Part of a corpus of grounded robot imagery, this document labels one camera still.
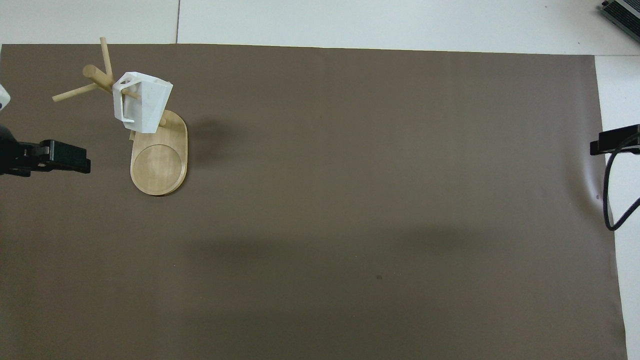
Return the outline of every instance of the wooden stand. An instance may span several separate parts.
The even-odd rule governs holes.
[[[155,196],[176,190],[187,175],[187,126],[169,110],[163,119],[155,134],[132,132],[131,179],[141,192]]]
[[[94,65],[83,68],[83,75],[93,81],[59,95],[53,101],[61,101],[95,89],[113,92],[113,73],[106,39],[100,38],[102,57],[106,73]],[[140,94],[122,91],[123,95],[141,99]],[[176,190],[187,175],[188,134],[184,120],[176,113],[165,110],[154,134],[143,134],[131,131],[129,139],[133,140],[131,149],[131,180],[143,193],[162,196]]]

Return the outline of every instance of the white tile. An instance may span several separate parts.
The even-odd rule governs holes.
[[[179,0],[6,0],[0,44],[175,42]]]
[[[182,0],[178,42],[640,54],[600,1]]]
[[[603,129],[640,124],[640,56],[597,56],[596,71]],[[640,156],[621,154],[616,157],[611,171],[610,202],[614,218],[618,219],[638,197]],[[639,234],[640,210],[631,215],[615,235],[630,360],[640,359]]]

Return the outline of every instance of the wooden base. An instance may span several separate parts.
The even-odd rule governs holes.
[[[140,191],[162,196],[176,190],[187,175],[188,134],[183,119],[165,110],[155,134],[131,133],[131,179]]]

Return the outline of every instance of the cord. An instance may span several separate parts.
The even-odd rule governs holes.
[[[622,217],[620,217],[618,222],[615,222],[613,225],[611,225],[611,219],[609,219],[609,174],[611,173],[611,165],[613,165],[613,159],[615,159],[616,155],[618,155],[620,151],[622,151],[622,148],[627,146],[630,142],[634,141],[636,138],[640,138],[640,133],[633,134],[628,138],[624,139],[618,145],[618,147],[615,150],[613,150],[613,152],[611,153],[611,157],[609,158],[609,161],[607,161],[607,167],[605,167],[605,170],[604,170],[604,189],[602,190],[602,209],[604,212],[604,224],[607,226],[607,229],[611,231],[615,231],[620,226],[622,226],[622,224],[624,224],[624,222],[627,221],[629,216],[633,214],[633,212],[638,207],[640,207],[640,198],[638,198],[633,203],[633,205],[631,205],[625,211],[625,213],[622,214]]]

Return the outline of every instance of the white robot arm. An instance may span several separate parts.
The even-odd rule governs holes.
[[[9,103],[9,100],[11,100],[9,93],[0,85],[0,111]]]

